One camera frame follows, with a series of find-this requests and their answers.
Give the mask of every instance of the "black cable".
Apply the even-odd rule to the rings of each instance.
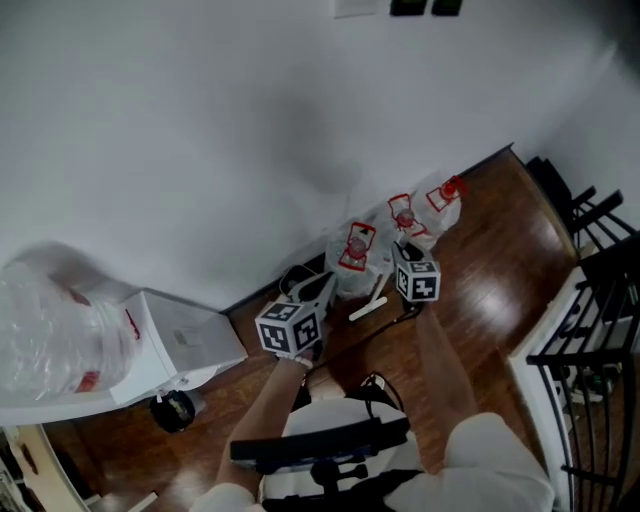
[[[348,352],[350,352],[352,350],[355,350],[358,347],[361,347],[362,345],[365,345],[365,344],[369,343],[370,341],[373,341],[375,338],[380,336],[387,329],[393,327],[394,325],[398,325],[398,324],[401,324],[402,322],[406,322],[407,320],[412,320],[412,319],[416,318],[422,312],[422,309],[424,307],[424,303],[423,302],[418,302],[418,303],[412,304],[411,306],[412,306],[412,309],[410,309],[409,311],[403,313],[399,317],[394,318],[391,322],[388,322],[385,325],[383,325],[382,327],[378,328],[377,330],[372,332],[369,336],[363,338],[362,340],[360,340],[355,345],[351,345],[349,348],[347,348],[346,350],[341,352],[339,354],[339,357],[347,354]],[[327,366],[331,362],[332,362],[332,360],[331,361],[325,361],[324,363],[319,364],[318,366],[314,367],[307,374],[307,378],[309,378],[315,371],[319,370],[320,368],[323,368],[323,367]]]

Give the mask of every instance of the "wooden floor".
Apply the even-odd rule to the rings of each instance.
[[[505,358],[534,326],[576,262],[566,233],[510,150],[464,177],[469,194],[458,224],[435,249],[442,267],[436,312],[471,375],[483,410],[501,414],[538,452],[536,438]],[[227,436],[259,393],[273,359],[261,351],[254,317],[265,293],[230,314],[249,359],[201,390],[208,407],[185,432],[155,427],[147,404],[47,427],[52,442],[72,455],[90,485],[112,495],[100,510],[120,512],[151,491],[150,512],[185,511],[212,485]],[[382,372],[402,396],[430,471],[442,465],[445,439],[434,428],[408,321],[366,340],[402,313],[394,292],[379,312],[349,325],[340,308],[333,320],[328,365],[310,379],[314,396],[357,386]]]

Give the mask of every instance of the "black railing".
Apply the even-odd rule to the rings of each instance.
[[[562,469],[570,475],[571,510],[591,512],[616,510],[627,477],[640,303],[624,269],[594,273],[587,267],[587,280],[577,286],[570,313],[527,363],[539,367],[554,409],[565,458]],[[605,312],[612,310],[613,317],[603,322]]]

